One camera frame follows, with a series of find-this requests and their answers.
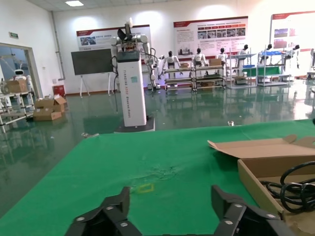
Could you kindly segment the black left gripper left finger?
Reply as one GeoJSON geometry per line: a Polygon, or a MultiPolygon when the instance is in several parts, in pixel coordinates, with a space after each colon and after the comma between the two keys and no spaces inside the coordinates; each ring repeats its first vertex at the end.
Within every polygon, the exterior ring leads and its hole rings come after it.
{"type": "Polygon", "coordinates": [[[130,187],[118,195],[106,197],[97,208],[74,218],[66,236],[141,236],[128,220],[130,187]]]}

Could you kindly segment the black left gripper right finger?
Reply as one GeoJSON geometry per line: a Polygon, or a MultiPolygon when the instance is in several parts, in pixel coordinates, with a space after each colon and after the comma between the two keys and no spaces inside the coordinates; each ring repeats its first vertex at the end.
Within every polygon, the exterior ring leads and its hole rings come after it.
{"type": "Polygon", "coordinates": [[[295,233],[282,221],[261,208],[247,204],[236,194],[211,186],[211,204],[219,224],[215,236],[293,236],[295,233]]]}

